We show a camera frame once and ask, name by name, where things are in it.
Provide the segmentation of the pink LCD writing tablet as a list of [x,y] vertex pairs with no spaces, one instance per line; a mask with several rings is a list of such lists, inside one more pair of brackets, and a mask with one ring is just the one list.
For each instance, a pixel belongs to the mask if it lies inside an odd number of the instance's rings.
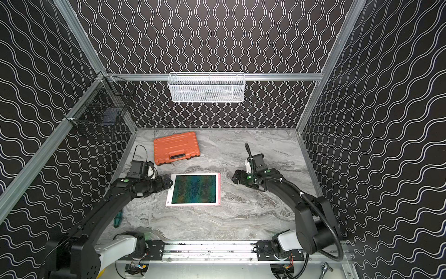
[[172,174],[166,206],[217,206],[221,204],[221,174]]

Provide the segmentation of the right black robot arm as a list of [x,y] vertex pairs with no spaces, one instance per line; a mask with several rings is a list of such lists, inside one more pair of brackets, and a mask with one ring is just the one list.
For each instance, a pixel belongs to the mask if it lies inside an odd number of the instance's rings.
[[295,214],[295,239],[283,241],[277,237],[280,252],[302,249],[312,255],[320,253],[340,262],[344,251],[340,232],[328,200],[305,193],[294,183],[284,178],[276,169],[257,174],[237,170],[231,178],[234,184],[241,184],[259,191],[269,191],[279,197]]

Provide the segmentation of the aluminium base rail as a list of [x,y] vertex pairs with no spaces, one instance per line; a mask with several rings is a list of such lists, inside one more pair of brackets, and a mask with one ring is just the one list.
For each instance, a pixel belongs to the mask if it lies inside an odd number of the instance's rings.
[[161,241],[118,236],[99,245],[74,245],[70,251],[72,262],[92,264],[103,269],[116,261],[142,261],[161,263],[285,263],[292,258],[304,259],[304,249],[289,251],[273,240],[263,241]]

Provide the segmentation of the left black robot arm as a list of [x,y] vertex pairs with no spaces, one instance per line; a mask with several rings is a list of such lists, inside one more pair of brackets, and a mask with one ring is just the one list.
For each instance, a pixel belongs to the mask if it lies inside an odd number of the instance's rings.
[[46,255],[37,277],[96,279],[102,270],[125,256],[145,257],[150,249],[142,233],[126,232],[105,245],[98,245],[97,241],[130,201],[168,190],[173,184],[168,175],[115,180],[104,199],[78,225],[46,243]]

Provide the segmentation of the orange plastic tool case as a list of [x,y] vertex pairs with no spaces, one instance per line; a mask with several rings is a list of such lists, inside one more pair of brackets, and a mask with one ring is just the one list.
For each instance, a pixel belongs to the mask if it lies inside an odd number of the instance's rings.
[[158,166],[199,157],[201,152],[195,132],[156,138],[153,142],[154,162]]

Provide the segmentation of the green handled screwdriver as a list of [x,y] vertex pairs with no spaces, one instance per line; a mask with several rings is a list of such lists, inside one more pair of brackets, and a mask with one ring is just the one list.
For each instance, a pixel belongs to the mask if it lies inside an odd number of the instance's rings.
[[123,219],[123,210],[120,210],[113,219],[113,227],[114,228],[120,227],[122,219]]

